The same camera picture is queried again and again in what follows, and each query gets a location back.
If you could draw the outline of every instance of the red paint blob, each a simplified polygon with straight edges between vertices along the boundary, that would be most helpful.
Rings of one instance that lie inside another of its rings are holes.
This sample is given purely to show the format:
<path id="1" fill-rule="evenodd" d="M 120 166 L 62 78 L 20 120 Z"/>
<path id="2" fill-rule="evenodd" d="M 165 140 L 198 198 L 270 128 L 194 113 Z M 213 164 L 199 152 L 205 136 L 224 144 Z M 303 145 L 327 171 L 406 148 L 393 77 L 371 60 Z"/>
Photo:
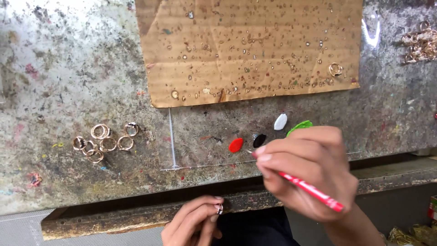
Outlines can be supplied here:
<path id="1" fill-rule="evenodd" d="M 243 139 L 237 138 L 229 145 L 229 151 L 232 153 L 240 151 L 241 147 L 243 146 Z"/>

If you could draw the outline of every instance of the person's right hand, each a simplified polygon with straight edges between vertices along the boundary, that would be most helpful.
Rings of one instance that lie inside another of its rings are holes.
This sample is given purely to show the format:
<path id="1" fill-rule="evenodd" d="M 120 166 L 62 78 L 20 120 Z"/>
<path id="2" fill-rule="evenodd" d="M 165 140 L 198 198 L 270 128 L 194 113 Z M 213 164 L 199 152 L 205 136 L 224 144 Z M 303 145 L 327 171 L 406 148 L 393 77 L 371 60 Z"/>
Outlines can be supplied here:
<path id="1" fill-rule="evenodd" d="M 221 238 L 217 230 L 217 204 L 222 197 L 201 196 L 184 204 L 161 232 L 163 246 L 210 246 L 212 237 Z"/>
<path id="2" fill-rule="evenodd" d="M 284 206 L 319 222 L 341 219 L 354 203 L 358 179 L 349 172 L 349 162 L 340 129 L 297 129 L 254 152 L 264 185 Z M 278 175 L 300 178 L 344 205 L 335 212 L 324 203 Z"/>

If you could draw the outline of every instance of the paint-splattered table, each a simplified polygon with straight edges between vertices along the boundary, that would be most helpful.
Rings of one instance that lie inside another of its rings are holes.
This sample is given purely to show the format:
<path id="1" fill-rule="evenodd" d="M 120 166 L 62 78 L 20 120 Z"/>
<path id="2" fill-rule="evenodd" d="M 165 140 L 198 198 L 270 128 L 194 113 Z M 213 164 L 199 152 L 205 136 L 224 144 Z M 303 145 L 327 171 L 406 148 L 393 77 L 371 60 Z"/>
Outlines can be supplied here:
<path id="1" fill-rule="evenodd" d="M 168 110 L 149 103 L 133 2 L 3 1 L 0 214 L 258 176 L 227 144 L 243 137 L 248 146 L 255 133 L 283 137 L 272 130 L 282 111 L 287 127 L 310 119 L 342 128 L 350 159 L 436 146 L 437 63 L 403 66 L 397 45 L 420 20 L 435 25 L 435 8 L 365 1 L 360 89 Z M 120 134 L 131 121 L 141 131 L 129 152 L 93 165 L 71 148 L 97 123 Z M 222 165 L 161 171 L 205 163 Z M 36 173 L 42 181 L 31 186 Z"/>

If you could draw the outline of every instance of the cardboard sheet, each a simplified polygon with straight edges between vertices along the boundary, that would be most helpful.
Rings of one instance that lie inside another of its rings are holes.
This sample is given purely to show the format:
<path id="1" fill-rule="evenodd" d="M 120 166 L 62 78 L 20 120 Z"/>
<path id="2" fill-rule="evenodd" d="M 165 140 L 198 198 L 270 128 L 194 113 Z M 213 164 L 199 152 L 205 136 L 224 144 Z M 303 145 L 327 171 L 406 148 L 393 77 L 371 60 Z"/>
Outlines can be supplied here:
<path id="1" fill-rule="evenodd" d="M 135 3 L 155 107 L 359 87 L 362 0 Z"/>

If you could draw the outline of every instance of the wooden edge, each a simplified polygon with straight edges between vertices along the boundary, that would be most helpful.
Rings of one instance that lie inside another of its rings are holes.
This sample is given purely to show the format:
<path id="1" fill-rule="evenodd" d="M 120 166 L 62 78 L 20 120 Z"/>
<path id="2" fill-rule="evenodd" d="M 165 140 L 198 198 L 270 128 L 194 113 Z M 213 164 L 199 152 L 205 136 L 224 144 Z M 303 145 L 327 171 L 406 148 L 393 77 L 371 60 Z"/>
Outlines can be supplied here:
<path id="1" fill-rule="evenodd" d="M 358 169 L 358 194 L 405 188 L 437 182 L 437 160 L 421 158 L 396 164 Z M 283 204 L 266 190 L 240 192 L 224 196 L 224 212 L 242 212 Z M 184 201 L 116 212 L 79 216 L 69 219 L 44 219 L 44 240 L 62 239 L 98 233 L 124 233 L 163 226 L 177 213 Z"/>

